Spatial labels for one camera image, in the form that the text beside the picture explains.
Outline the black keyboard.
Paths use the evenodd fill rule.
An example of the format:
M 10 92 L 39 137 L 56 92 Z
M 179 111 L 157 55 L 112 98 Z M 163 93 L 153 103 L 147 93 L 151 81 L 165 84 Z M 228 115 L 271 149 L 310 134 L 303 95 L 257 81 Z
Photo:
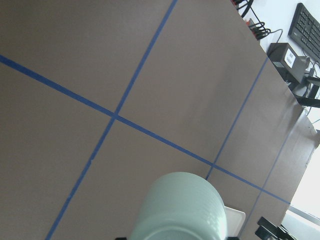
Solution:
M 301 2 L 296 5 L 288 36 L 311 58 L 320 62 L 320 23 Z

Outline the light green cup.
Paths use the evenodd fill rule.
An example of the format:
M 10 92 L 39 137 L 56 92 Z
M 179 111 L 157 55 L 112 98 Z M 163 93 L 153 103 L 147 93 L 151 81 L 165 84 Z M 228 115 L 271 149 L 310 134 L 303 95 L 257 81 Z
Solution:
M 224 202 L 204 178 L 172 172 L 158 178 L 145 196 L 131 240 L 225 240 Z

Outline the black power box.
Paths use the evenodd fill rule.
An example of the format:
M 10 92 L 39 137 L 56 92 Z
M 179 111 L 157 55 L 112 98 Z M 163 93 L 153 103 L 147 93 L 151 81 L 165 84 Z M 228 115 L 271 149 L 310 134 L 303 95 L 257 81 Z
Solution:
M 271 43 L 267 56 L 284 81 L 302 81 L 305 64 L 288 43 Z

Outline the white cartoon serving tray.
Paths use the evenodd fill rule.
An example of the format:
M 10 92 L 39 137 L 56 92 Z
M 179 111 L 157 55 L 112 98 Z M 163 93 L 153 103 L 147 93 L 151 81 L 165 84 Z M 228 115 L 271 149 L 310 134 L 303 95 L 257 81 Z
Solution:
M 227 237 L 238 237 L 246 220 L 246 213 L 228 206 L 225 206 L 227 220 Z

